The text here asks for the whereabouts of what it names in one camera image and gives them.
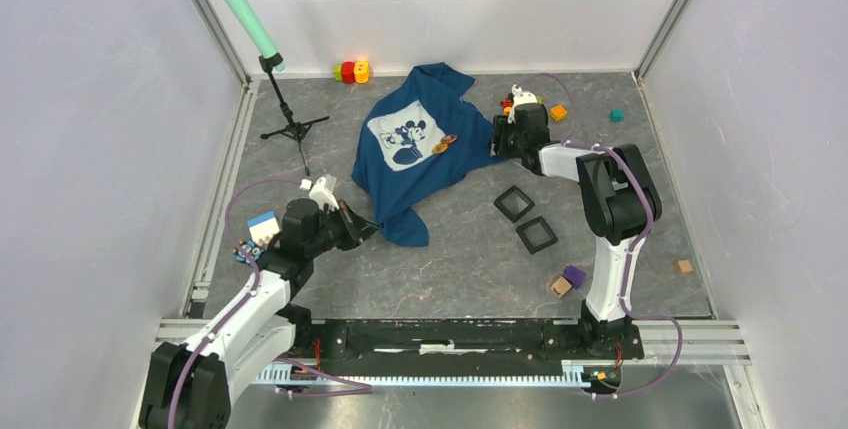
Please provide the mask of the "blue Mickey Mouse t-shirt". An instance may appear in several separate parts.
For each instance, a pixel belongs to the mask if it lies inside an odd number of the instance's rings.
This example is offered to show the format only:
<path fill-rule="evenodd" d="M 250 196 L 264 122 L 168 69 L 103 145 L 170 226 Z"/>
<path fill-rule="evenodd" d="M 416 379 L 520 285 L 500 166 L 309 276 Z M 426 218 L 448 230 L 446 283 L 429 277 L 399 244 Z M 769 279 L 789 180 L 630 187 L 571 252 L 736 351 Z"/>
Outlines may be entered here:
<path fill-rule="evenodd" d="M 418 65 L 366 115 L 351 178 L 370 197 L 389 242 L 428 246 L 428 228 L 415 205 L 499 163 L 490 151 L 492 123 L 465 98 L 474 82 L 446 63 Z M 432 154 L 450 134 L 458 139 L 445 153 Z"/>

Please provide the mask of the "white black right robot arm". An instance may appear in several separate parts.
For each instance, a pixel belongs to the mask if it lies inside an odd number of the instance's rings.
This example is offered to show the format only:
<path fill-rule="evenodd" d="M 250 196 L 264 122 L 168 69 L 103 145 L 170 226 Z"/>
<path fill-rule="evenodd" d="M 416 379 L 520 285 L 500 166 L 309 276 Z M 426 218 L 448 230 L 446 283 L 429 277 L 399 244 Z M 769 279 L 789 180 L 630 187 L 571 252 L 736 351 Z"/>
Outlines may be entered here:
<path fill-rule="evenodd" d="M 539 176 L 578 184 L 587 225 L 596 237 L 594 270 L 581 306 L 577 341 L 591 357 L 602 357 L 632 326 L 632 274 L 639 252 L 662 206 L 640 149 L 609 147 L 550 135 L 540 103 L 521 104 L 493 118 L 491 151 L 520 160 Z"/>

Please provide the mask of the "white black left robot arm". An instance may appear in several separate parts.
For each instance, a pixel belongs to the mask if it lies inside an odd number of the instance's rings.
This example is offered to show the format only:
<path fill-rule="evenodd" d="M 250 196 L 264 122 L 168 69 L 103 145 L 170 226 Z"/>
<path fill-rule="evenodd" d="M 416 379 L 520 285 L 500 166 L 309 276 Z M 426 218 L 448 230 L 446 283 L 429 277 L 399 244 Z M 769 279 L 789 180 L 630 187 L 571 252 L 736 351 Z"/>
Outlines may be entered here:
<path fill-rule="evenodd" d="M 142 428 L 224 428 L 234 403 L 277 357 L 306 354 L 314 343 L 311 313 L 293 304 L 314 272 L 315 259 L 357 248 L 378 224 L 344 201 L 291 201 L 279 230 L 256 252 L 239 248 L 252 274 L 211 321 L 152 353 L 141 398 Z"/>

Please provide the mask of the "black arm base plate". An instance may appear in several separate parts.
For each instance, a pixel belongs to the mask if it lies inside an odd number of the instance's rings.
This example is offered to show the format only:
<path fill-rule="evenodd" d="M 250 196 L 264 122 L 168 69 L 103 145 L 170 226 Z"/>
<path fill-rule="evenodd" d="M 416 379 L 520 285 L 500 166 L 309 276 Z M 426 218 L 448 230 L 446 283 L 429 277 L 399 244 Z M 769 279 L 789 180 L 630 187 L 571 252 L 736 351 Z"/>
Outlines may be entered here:
<path fill-rule="evenodd" d="M 562 362 L 613 365 L 645 356 L 632 323 L 595 330 L 549 318 L 325 319 L 283 356 L 336 376 L 553 376 Z"/>

